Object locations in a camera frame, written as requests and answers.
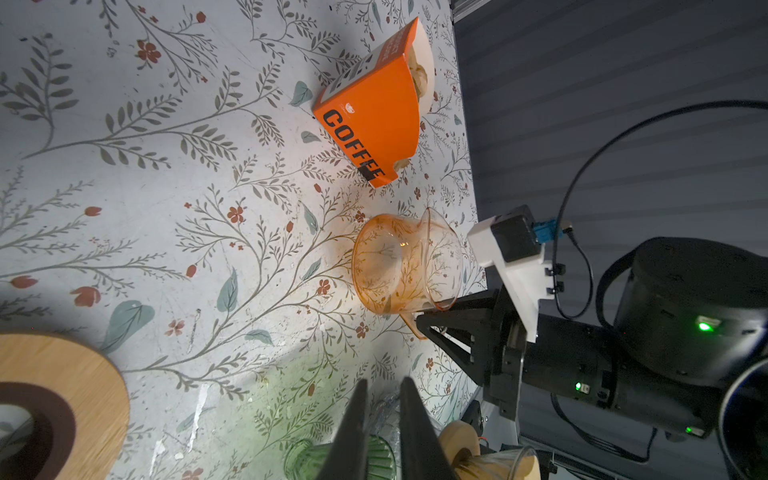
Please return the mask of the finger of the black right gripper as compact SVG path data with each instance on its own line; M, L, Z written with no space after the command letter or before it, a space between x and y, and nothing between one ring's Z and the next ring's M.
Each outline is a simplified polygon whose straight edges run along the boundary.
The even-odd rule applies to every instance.
M418 331L478 386L489 381L499 343L498 297L498 290L474 293L459 298L449 310L433 309L416 318Z

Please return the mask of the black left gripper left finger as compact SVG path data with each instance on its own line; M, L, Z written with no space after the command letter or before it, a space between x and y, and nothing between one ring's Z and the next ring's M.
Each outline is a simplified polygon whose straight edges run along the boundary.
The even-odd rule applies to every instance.
M352 393L341 425L331 444L318 480L361 480L368 468L368 381L360 380Z

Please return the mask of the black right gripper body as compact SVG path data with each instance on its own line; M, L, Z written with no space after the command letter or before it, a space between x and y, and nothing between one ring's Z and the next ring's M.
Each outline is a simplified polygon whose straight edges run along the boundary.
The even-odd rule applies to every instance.
M606 330L543 315L523 352L507 337L522 323L509 295L489 292L490 371L483 396L515 407L523 384L673 434L707 437L716 427L720 391L656 374L626 354Z

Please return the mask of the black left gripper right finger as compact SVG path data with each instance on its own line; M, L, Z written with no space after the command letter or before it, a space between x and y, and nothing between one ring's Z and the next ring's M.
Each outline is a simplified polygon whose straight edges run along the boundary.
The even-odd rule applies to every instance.
M400 451L405 480L455 479L456 475L439 444L415 382L400 384Z

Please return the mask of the orange glass carafe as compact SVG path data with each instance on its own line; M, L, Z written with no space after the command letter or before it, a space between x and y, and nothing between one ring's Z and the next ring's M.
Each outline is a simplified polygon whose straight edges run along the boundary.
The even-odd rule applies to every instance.
M449 310L465 285L461 241L433 208L420 218L373 217L355 241L351 266L365 308L399 316L420 340L426 336L417 328L416 314Z

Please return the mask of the grey glass dripper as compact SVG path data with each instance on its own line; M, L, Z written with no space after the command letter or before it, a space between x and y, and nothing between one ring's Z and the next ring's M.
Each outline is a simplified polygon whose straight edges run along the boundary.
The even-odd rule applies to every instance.
M540 463L531 447L475 456L461 461L454 469L459 479L540 480Z

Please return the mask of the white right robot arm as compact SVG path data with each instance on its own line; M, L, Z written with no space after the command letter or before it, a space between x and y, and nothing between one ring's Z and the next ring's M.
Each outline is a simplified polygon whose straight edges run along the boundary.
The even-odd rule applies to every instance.
M710 240L657 237L615 261L595 294L626 281L612 321L549 315L534 342L509 294L485 291L416 324L514 419L528 384L655 430L716 433L733 479L767 475L767 260Z

